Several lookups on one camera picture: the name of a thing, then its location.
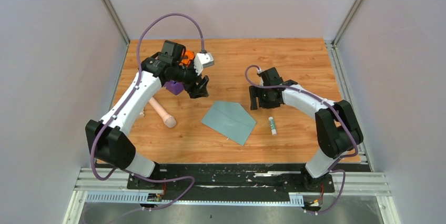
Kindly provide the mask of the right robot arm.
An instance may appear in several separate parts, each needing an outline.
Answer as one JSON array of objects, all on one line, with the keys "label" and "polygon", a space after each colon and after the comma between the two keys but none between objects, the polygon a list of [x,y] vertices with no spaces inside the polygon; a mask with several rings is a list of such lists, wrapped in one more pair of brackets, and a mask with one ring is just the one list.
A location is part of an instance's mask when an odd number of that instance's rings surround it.
[{"label": "right robot arm", "polygon": [[250,109],[273,109],[281,105],[293,107],[308,115],[316,123],[318,149],[305,164],[300,177],[303,189],[314,191],[321,185],[321,177],[330,172],[342,159],[359,153],[358,146],[363,142],[363,133],[353,111],[346,101],[333,101],[322,98],[293,80],[285,81],[276,68],[256,69],[260,83],[248,80]]}]

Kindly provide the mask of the grey-green envelope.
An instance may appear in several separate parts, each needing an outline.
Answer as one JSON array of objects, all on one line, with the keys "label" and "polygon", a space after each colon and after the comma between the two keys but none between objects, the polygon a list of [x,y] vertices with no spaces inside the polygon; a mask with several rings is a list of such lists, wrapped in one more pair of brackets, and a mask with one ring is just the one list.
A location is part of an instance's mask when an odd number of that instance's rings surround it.
[{"label": "grey-green envelope", "polygon": [[256,121],[240,103],[215,101],[201,122],[214,131],[244,146]]}]

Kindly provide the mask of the white green glue stick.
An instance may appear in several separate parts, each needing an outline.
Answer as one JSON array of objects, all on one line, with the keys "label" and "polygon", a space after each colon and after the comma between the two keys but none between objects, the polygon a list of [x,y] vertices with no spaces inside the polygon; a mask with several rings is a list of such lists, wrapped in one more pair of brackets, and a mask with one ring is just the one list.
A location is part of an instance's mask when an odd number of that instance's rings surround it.
[{"label": "white green glue stick", "polygon": [[269,125],[270,125],[270,129],[271,129],[271,134],[273,136],[277,135],[277,129],[276,129],[276,124],[275,124],[275,120],[273,117],[269,117]]}]

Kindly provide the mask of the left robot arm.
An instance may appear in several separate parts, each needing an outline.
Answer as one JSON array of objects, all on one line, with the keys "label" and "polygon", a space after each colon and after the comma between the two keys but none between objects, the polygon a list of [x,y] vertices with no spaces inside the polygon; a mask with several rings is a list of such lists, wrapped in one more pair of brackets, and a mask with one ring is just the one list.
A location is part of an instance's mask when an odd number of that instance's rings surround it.
[{"label": "left robot arm", "polygon": [[128,136],[140,112],[169,81],[181,83],[189,97],[208,97],[208,76],[202,71],[214,65],[211,53],[192,53],[182,44],[164,41],[161,51],[139,64],[138,73],[115,106],[100,120],[85,127],[90,160],[99,159],[115,168],[141,176],[149,189],[157,188],[161,174],[156,162],[140,155]]}]

